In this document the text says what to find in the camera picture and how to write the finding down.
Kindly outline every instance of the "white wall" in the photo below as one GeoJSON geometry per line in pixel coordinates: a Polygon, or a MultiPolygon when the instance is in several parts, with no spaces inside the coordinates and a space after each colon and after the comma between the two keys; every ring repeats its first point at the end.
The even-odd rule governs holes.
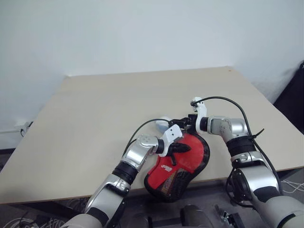
{"type": "MultiPolygon", "coordinates": [[[[304,58],[303,0],[2,0],[0,131],[65,75],[234,66],[271,102],[304,58]]],[[[18,133],[0,134],[0,149],[18,133]]]]}

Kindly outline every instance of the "white logo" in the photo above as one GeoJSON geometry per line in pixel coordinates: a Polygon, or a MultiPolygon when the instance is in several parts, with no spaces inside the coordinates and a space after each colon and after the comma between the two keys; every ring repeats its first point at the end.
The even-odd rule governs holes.
{"type": "Polygon", "coordinates": [[[164,168],[167,172],[170,172],[172,170],[172,168],[167,165],[161,165],[161,167],[164,168]]]}

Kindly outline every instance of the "silver robotic arm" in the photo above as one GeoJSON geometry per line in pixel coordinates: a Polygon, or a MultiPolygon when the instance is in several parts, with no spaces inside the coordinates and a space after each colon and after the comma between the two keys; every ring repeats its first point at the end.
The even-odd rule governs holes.
{"type": "Polygon", "coordinates": [[[202,102],[197,103],[194,109],[198,112],[196,131],[199,126],[200,133],[204,131],[219,135],[227,145],[233,166],[228,178],[233,188],[233,199],[238,202],[250,201],[270,228],[302,228],[303,203],[280,193],[278,180],[265,157],[256,150],[245,121],[223,116],[202,116],[202,102]]]}
{"type": "Polygon", "coordinates": [[[166,156],[169,146],[181,137],[182,132],[176,124],[166,130],[159,139],[148,135],[140,136],[130,145],[114,171],[92,195],[85,214],[73,217],[62,228],[115,227],[124,212],[124,198],[147,156],[166,156]]]}

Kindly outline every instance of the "wooden table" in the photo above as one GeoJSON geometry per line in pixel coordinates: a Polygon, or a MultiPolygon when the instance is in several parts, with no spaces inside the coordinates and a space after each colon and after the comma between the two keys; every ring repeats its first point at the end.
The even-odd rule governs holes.
{"type": "MultiPolygon", "coordinates": [[[[163,115],[192,113],[195,96],[225,96],[247,113],[258,143],[277,170],[304,165],[303,135],[240,73],[230,67],[67,77],[39,113],[0,173],[0,203],[88,196],[118,164],[134,130],[163,115]]],[[[212,100],[208,115],[241,117],[232,104],[212,100]]],[[[140,133],[160,136],[154,124],[140,133]]],[[[194,181],[226,178],[228,150],[219,136],[204,135],[211,150],[194,181]]],[[[132,189],[155,163],[148,159],[132,189]]]]}

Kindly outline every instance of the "red fabric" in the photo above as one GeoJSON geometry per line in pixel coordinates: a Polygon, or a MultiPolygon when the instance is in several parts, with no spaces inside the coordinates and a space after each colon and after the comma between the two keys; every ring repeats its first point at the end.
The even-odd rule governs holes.
{"type": "Polygon", "coordinates": [[[176,166],[172,165],[171,157],[158,157],[155,166],[148,172],[148,184],[153,189],[157,189],[178,169],[182,168],[193,173],[202,163],[204,146],[201,141],[196,136],[188,133],[184,133],[183,136],[178,142],[187,144],[191,147],[191,150],[184,153],[174,153],[176,166]]]}

